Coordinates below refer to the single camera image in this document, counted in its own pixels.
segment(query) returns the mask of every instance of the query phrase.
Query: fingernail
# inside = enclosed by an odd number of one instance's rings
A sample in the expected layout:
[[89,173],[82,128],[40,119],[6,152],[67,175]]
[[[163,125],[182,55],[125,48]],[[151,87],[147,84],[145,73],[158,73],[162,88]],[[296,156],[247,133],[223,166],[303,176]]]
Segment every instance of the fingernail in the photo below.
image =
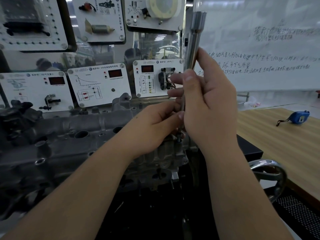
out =
[[183,120],[183,117],[184,117],[184,111],[180,111],[180,112],[179,112],[179,118],[180,118],[181,120]]
[[188,77],[184,77],[184,80],[185,81],[189,81],[189,80],[191,80],[193,77],[192,76],[188,76]]

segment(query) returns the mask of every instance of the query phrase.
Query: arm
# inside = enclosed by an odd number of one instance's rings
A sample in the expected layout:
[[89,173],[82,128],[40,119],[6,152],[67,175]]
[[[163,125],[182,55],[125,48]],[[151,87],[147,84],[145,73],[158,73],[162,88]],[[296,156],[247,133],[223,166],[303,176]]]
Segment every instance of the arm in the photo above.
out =
[[204,77],[193,70],[171,76],[185,94],[184,124],[207,165],[212,211],[221,240],[290,239],[237,142],[237,94],[215,60],[199,48]]
[[178,108],[174,101],[148,106],[2,239],[94,239],[130,162],[182,123],[182,112],[170,116]]

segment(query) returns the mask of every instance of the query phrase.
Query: person's right hand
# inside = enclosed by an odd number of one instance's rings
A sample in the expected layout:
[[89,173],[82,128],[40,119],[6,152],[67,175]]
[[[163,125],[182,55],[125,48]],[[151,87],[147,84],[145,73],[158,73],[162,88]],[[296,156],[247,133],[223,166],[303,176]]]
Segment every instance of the person's right hand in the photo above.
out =
[[173,74],[171,81],[183,84],[183,88],[168,90],[170,97],[181,102],[184,93],[186,107],[184,125],[189,136],[200,149],[214,151],[237,144],[237,93],[218,63],[202,48],[197,60],[204,77],[188,69]]

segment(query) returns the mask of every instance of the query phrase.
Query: wooden table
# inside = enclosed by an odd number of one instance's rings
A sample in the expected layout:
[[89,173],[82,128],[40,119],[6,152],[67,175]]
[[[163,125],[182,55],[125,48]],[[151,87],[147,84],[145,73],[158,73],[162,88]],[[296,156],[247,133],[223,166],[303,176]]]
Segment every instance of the wooden table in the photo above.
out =
[[289,187],[320,209],[320,120],[309,117],[302,125],[281,123],[293,111],[283,108],[255,109],[238,114],[238,135],[260,148],[262,158],[281,163]]

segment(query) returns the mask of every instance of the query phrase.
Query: tape measure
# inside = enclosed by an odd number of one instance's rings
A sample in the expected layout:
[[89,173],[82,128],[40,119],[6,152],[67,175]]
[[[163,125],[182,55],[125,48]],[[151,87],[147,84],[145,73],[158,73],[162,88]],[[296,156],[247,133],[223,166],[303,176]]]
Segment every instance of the tape measure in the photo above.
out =
[[280,123],[282,123],[282,122],[288,122],[288,121],[291,121],[293,124],[300,125],[300,124],[306,122],[309,115],[310,115],[309,111],[306,111],[306,110],[305,111],[297,111],[297,112],[292,113],[289,116],[289,118],[287,118],[286,120],[278,120],[276,126],[279,126]]

